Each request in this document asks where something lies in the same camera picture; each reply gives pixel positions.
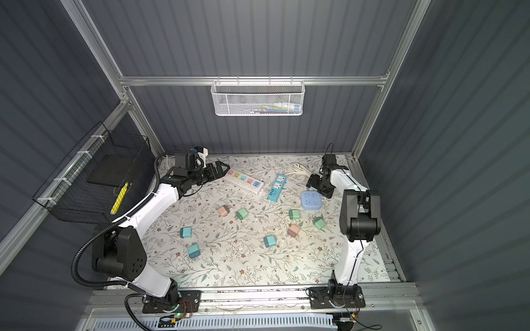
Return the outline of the pink charger plug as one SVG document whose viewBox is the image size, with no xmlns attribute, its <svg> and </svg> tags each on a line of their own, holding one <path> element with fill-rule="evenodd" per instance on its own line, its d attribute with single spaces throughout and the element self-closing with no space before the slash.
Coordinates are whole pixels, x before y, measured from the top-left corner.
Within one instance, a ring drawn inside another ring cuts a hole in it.
<svg viewBox="0 0 530 331">
<path fill-rule="evenodd" d="M 291 224 L 287 230 L 287 234 L 292 237 L 296 238 L 299 235 L 300 227 L 296 224 Z"/>
<path fill-rule="evenodd" d="M 226 217 L 229 215 L 229 212 L 230 210 L 226 207 L 226 206 L 221 206 L 219 209 L 218 209 L 218 214 L 219 216 L 221 217 Z"/>
</svg>

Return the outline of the teal power strip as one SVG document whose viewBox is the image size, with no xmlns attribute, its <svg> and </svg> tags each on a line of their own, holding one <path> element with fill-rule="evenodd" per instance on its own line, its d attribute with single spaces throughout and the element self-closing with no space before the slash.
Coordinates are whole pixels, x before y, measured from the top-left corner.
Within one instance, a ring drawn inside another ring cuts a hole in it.
<svg viewBox="0 0 530 331">
<path fill-rule="evenodd" d="M 273 186 L 268 194 L 268 200 L 272 202 L 278 202 L 281 192 L 285 183 L 287 182 L 287 177 L 285 175 L 278 175 L 273 182 Z"/>
</svg>

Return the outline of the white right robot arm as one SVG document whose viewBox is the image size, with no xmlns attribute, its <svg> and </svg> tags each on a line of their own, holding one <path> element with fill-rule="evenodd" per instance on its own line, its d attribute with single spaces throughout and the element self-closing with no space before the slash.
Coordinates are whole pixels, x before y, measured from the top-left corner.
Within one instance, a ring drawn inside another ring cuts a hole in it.
<svg viewBox="0 0 530 331">
<path fill-rule="evenodd" d="M 339 165 L 334 154 L 322 157 L 319 172 L 310 176 L 306 187 L 328 199 L 335 191 L 342 194 L 339 226 L 344 243 L 328 283 L 336 287 L 357 284 L 364 253 L 381 231 L 379 194 L 363 186 L 347 166 Z"/>
</svg>

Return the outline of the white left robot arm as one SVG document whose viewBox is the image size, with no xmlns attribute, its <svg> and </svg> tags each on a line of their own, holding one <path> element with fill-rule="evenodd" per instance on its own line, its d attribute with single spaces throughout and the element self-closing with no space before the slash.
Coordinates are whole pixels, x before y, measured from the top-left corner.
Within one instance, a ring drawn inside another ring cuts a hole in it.
<svg viewBox="0 0 530 331">
<path fill-rule="evenodd" d="M 174 282 L 148 262 L 142 237 L 172 205 L 190 197 L 192 188 L 201 188 L 227 175 L 230 166 L 222 161 L 207 164 L 205 150 L 175 153 L 174 165 L 164 176 L 156 172 L 154 190 L 131 210 L 116 219 L 113 229 L 98 236 L 92 244 L 95 272 L 117 277 L 125 286 L 151 297 L 167 296 Z"/>
</svg>

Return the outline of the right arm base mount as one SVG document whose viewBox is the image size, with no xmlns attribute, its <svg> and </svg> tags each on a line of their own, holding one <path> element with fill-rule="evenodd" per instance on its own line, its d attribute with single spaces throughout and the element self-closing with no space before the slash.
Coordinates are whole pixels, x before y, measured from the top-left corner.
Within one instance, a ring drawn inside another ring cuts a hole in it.
<svg viewBox="0 0 530 331">
<path fill-rule="evenodd" d="M 305 290 L 311 308 L 331 309 L 331 308 L 348 308 L 361 309 L 366 307 L 366 302 L 362 288 L 357 285 L 338 285 L 335 288 L 327 287 L 310 287 Z"/>
</svg>

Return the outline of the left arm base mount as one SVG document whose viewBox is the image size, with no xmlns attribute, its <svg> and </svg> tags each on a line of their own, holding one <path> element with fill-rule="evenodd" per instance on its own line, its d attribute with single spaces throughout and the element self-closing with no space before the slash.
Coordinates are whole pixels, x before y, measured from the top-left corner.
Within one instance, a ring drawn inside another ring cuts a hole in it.
<svg viewBox="0 0 530 331">
<path fill-rule="evenodd" d="M 144 314 L 196 313 L 201 297 L 202 291 L 199 290 L 169 292 L 167 296 L 161 298 L 147 296 L 147 299 L 143 300 L 142 312 Z"/>
</svg>

